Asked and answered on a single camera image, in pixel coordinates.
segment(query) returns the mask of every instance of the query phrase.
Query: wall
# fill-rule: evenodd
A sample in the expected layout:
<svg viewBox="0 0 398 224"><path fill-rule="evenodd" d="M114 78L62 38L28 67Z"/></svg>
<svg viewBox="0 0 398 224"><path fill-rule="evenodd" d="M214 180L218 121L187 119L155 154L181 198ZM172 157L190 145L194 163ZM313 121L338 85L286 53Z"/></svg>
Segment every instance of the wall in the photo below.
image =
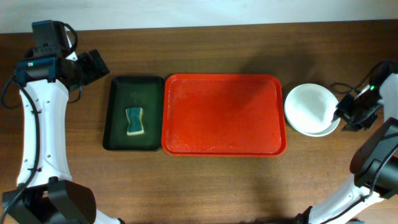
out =
<svg viewBox="0 0 398 224"><path fill-rule="evenodd" d="M398 19L398 0L0 0L0 33Z"/></svg>

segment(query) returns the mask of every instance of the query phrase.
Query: tray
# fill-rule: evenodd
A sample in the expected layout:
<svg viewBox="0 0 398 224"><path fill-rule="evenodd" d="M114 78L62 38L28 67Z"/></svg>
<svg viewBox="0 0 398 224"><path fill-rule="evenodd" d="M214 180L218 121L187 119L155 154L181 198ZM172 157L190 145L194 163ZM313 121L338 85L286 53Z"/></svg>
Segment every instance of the tray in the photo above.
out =
<svg viewBox="0 0 398 224"><path fill-rule="evenodd" d="M280 82L271 75L172 75L162 129L162 147L176 156L279 156L287 145Z"/></svg>
<svg viewBox="0 0 398 224"><path fill-rule="evenodd" d="M164 80L116 77L111 82L103 147L115 151L155 151L162 137ZM127 135L126 109L141 107L143 134Z"/></svg>

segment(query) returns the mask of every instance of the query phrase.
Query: white plate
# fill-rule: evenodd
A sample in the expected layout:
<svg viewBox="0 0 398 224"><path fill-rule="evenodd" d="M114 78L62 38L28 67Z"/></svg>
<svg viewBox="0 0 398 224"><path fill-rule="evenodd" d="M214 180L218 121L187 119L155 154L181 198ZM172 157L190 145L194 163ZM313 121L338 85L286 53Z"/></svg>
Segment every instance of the white plate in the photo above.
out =
<svg viewBox="0 0 398 224"><path fill-rule="evenodd" d="M321 137L333 132L340 119L332 121L338 100L325 87L303 84L295 87L285 100L289 124L307 136Z"/></svg>

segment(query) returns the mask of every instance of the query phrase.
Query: table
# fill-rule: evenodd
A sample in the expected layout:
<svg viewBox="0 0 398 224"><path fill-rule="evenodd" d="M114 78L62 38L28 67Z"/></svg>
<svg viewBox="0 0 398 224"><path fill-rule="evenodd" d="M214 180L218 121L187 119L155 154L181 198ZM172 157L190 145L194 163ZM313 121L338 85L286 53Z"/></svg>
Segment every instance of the table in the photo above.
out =
<svg viewBox="0 0 398 224"><path fill-rule="evenodd" d="M104 213L127 223L238 223L294 217L331 195L349 176L368 131L311 138L287 125L278 158L174 157L102 147L111 80L173 73L270 73L284 86L351 85L379 61L397 59L398 21L319 22L175 29L80 31L78 53L98 49L111 73L68 105L67 157L73 181L89 187ZM0 35L0 86L34 46L32 34ZM70 98L77 96L71 93ZM7 100L19 100L11 88ZM22 109L0 109L0 191L14 190L22 159ZM358 215L395 223L398 197ZM7 218L6 223L15 223Z"/></svg>

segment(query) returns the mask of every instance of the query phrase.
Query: sponge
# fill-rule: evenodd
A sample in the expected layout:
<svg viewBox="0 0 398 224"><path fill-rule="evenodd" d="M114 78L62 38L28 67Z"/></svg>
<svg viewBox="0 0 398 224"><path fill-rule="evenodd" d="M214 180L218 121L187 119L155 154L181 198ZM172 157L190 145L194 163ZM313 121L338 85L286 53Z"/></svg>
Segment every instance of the sponge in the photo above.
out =
<svg viewBox="0 0 398 224"><path fill-rule="evenodd" d="M132 107L126 109L129 127L127 128L128 136L144 134L144 126L142 125L143 109L141 107Z"/></svg>

